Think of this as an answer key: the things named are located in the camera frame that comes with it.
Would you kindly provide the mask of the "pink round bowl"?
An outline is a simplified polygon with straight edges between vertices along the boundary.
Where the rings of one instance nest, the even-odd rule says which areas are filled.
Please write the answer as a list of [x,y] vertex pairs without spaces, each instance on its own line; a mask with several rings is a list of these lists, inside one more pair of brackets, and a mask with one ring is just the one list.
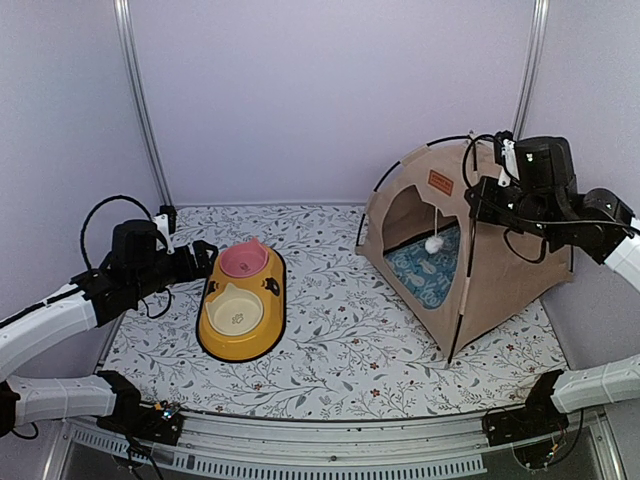
[[233,245],[219,257],[222,272],[232,278],[248,278],[261,272],[267,265],[269,252],[257,239]]

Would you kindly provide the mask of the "cream round bowl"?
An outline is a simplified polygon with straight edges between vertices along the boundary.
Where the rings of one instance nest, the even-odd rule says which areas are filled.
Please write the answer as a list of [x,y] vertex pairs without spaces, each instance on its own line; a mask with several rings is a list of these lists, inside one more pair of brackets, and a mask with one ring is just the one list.
[[262,321],[264,306],[253,292],[228,283],[205,298],[209,326],[218,334],[238,337],[254,330]]

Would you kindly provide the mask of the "yellow pet bowl stand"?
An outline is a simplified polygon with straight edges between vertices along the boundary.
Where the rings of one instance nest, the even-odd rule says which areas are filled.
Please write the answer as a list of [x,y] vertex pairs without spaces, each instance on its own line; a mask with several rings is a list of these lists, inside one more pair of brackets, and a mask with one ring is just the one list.
[[216,258],[201,298],[196,337],[204,353],[245,363],[269,353],[286,328],[286,264],[257,238]]

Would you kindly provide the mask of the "beige fabric pet tent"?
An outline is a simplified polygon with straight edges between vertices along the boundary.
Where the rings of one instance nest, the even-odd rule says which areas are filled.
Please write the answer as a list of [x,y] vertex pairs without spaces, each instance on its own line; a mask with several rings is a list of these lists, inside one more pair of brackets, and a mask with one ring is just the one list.
[[[399,174],[386,180],[369,204],[361,243],[364,256],[426,327],[444,354],[450,352],[463,290],[469,244],[470,207],[464,199],[463,156],[470,156],[473,178],[496,178],[493,150],[485,142],[455,141],[432,147]],[[434,209],[439,209],[438,230],[458,223],[460,245],[457,270],[446,300],[427,310],[400,283],[384,253],[433,230]],[[477,223],[469,296],[455,355],[467,344],[522,311],[550,288],[571,280],[572,252],[563,247],[546,254],[539,264],[530,258],[541,241],[531,235],[507,234],[503,227]]]

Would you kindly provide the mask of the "blue snowman pattern mat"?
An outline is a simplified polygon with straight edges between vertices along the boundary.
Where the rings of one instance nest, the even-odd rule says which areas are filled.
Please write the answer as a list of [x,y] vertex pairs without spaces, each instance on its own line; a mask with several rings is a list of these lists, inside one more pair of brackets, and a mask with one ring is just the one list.
[[435,253],[426,249],[433,230],[418,235],[384,253],[384,259],[400,283],[427,310],[446,300],[457,270],[460,245],[458,223],[438,232],[442,245]]

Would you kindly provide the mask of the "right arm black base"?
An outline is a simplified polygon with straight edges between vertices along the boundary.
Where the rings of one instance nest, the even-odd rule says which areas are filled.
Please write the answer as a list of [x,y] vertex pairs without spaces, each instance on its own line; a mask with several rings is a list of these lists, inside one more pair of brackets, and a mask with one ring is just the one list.
[[562,373],[563,370],[556,369],[542,374],[522,406],[488,410],[481,425],[489,445],[499,446],[559,433],[558,439],[547,440],[538,447],[522,447],[516,452],[516,459],[528,469],[538,470],[559,462],[560,450],[566,444],[569,419],[566,413],[557,409],[551,396]]

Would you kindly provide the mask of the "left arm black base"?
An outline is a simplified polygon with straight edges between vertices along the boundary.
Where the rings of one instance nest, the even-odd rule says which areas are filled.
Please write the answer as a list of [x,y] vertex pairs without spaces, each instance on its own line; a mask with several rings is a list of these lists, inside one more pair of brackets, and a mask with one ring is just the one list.
[[176,446],[180,438],[184,417],[179,403],[162,400],[153,405],[143,404],[140,391],[116,371],[101,371],[116,395],[110,415],[98,417],[99,428],[125,437]]

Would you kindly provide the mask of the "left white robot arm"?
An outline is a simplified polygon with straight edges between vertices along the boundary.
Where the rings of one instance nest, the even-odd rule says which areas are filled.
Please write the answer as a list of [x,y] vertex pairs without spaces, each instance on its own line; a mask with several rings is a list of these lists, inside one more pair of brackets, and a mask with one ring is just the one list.
[[1,322],[1,433],[40,420],[94,416],[101,427],[135,437],[170,426],[174,411],[141,403],[122,374],[24,378],[17,372],[70,338],[101,328],[170,286],[207,278],[216,246],[172,245],[157,219],[128,220],[113,230],[110,252],[59,290]]

